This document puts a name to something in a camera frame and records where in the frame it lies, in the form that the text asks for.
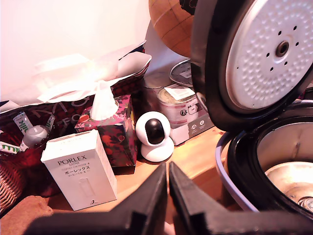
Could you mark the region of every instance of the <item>white box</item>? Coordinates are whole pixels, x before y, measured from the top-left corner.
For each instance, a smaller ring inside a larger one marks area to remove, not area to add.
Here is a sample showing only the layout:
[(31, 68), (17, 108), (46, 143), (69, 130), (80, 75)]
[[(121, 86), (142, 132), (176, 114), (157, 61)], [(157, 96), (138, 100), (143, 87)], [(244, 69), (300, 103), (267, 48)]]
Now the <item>white box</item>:
[(41, 161), (74, 211), (116, 200), (116, 178), (97, 130), (48, 141)]

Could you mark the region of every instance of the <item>security camera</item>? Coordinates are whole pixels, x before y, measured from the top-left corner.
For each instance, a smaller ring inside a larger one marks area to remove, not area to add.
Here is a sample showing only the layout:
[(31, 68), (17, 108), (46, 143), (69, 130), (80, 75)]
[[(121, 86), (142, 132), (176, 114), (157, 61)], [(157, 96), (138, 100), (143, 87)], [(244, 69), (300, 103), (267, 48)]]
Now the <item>security camera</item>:
[(141, 155), (151, 162), (168, 159), (174, 151), (170, 132), (170, 122), (165, 115), (154, 111), (143, 114), (136, 124), (136, 134), (142, 142)]

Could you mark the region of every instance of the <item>floral tissue box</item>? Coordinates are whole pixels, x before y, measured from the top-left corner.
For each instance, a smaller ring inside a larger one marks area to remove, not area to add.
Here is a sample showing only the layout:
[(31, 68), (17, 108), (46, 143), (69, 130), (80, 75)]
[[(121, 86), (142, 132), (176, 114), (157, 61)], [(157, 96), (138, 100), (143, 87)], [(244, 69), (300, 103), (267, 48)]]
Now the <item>floral tissue box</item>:
[(110, 118), (96, 121), (90, 118), (91, 107), (86, 108), (80, 116), (75, 129), (77, 132), (99, 131), (104, 150), (111, 167), (135, 166), (137, 146), (133, 106), (130, 95), (116, 97), (117, 112)]

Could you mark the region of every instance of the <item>rice cooker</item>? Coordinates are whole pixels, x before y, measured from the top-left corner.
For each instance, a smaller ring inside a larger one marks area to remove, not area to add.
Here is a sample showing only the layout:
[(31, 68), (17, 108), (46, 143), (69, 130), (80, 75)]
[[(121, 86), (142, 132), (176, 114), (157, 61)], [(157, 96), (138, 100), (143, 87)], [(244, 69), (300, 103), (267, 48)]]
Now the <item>rice cooker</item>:
[(196, 96), (226, 131), (227, 190), (245, 210), (313, 220), (313, 102), (297, 100), (313, 79), (313, 1), (198, 0), (191, 51)]

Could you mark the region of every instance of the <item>rice cooker lid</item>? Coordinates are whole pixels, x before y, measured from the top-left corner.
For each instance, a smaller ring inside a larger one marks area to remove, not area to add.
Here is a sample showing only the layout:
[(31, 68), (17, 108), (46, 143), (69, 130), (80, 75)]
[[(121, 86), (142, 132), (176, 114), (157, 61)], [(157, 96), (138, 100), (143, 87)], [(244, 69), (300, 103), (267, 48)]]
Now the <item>rice cooker lid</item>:
[(218, 9), (222, 2), (210, 19), (206, 99), (197, 95), (213, 123), (234, 132), (276, 117), (311, 81), (313, 1), (242, 0), (233, 16)]

